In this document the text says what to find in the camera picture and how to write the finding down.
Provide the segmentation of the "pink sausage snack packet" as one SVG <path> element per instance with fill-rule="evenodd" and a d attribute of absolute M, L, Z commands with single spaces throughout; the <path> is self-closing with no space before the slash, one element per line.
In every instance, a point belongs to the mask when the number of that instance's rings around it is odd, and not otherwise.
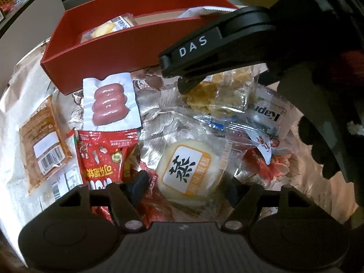
<path fill-rule="evenodd" d="M 114 132 L 141 127 L 130 73 L 83 80 L 85 131 Z"/>

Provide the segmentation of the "red chinese snack packet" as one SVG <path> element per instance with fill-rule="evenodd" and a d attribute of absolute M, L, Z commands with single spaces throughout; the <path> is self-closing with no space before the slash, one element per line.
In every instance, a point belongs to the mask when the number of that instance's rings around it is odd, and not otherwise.
<path fill-rule="evenodd" d="M 129 157 L 138 143 L 138 131 L 77 131 L 81 174 L 92 190 L 131 179 Z"/>

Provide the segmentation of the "yellow waffle snack packet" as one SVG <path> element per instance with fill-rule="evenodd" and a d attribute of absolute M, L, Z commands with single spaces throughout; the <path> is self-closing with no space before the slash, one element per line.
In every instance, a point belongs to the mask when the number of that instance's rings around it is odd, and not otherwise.
<path fill-rule="evenodd" d="M 243 114 L 254 84 L 254 67 L 242 67 L 207 76 L 183 96 L 195 111 L 214 117 Z"/>

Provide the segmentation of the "clear green label packet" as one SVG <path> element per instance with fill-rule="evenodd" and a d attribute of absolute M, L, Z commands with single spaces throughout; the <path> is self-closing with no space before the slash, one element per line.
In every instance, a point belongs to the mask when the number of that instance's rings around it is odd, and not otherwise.
<path fill-rule="evenodd" d="M 297 109 L 276 91 L 256 84 L 250 93 L 247 121 L 262 132 L 282 139 L 297 117 Z"/>

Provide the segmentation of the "round steamed cake packet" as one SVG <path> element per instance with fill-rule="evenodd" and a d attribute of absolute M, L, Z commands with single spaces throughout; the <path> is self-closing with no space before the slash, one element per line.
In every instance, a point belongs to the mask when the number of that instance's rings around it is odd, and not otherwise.
<path fill-rule="evenodd" d="M 224 137 L 145 140 L 140 162 L 150 176 L 142 206 L 149 221 L 213 221 L 224 204 L 232 157 Z"/>

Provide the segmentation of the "yellow cake packet in box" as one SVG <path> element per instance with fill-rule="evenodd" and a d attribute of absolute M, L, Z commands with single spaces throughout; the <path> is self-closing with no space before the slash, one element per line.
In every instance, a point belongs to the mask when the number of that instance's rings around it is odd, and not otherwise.
<path fill-rule="evenodd" d="M 94 27 L 82 33 L 80 42 L 84 43 L 100 36 L 135 27 L 136 25 L 138 25 L 138 23 L 135 21 L 131 14 L 119 15 L 97 27 Z"/>

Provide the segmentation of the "white snack packet in box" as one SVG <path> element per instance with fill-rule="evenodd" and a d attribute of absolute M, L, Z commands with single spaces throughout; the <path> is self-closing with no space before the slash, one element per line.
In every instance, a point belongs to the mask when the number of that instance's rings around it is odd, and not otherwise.
<path fill-rule="evenodd" d="M 234 12 L 235 8 L 224 8 L 218 6 L 199 6 L 196 8 L 189 8 L 184 11 L 178 18 L 192 18 L 206 15 L 223 15 Z"/>

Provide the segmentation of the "red cardboard box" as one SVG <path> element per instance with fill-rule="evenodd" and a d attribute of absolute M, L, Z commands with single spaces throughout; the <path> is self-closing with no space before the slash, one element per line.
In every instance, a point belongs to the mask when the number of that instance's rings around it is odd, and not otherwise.
<path fill-rule="evenodd" d="M 189 8 L 235 8 L 228 0 L 93 0 L 66 10 L 47 45 L 41 66 L 62 94 L 83 79 L 132 72 L 159 64 L 159 54 L 215 17 L 180 18 Z M 82 42 L 81 36 L 119 15 L 141 19 L 126 28 Z"/>

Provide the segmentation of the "brown spicy snack packet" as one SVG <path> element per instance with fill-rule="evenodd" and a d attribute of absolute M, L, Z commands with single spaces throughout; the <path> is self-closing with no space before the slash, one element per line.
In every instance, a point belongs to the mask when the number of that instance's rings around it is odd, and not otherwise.
<path fill-rule="evenodd" d="M 58 172 L 72 158 L 48 96 L 19 130 L 20 151 L 28 193 Z"/>

